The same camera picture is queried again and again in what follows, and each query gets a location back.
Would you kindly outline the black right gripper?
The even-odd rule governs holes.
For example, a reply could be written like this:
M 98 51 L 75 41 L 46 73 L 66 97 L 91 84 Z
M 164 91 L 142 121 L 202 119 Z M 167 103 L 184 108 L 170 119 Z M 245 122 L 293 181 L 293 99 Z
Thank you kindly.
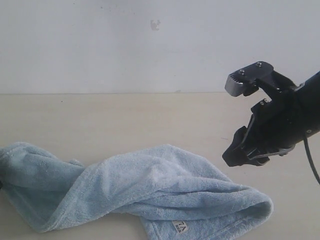
M 264 165 L 270 156 L 284 156 L 310 136 L 310 81 L 297 86 L 273 71 L 257 82 L 271 100 L 252 107 L 248 129 L 243 126 L 234 133 L 222 154 L 229 167 Z

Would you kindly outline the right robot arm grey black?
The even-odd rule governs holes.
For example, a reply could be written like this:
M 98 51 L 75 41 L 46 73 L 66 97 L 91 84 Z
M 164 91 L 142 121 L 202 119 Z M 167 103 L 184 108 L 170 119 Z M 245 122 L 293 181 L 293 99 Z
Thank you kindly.
M 281 81 L 279 88 L 263 86 L 270 101 L 250 110 L 247 126 L 239 128 L 222 154 L 229 167 L 263 166 L 271 156 L 284 156 L 304 138 L 320 131 L 320 74 L 299 86 Z

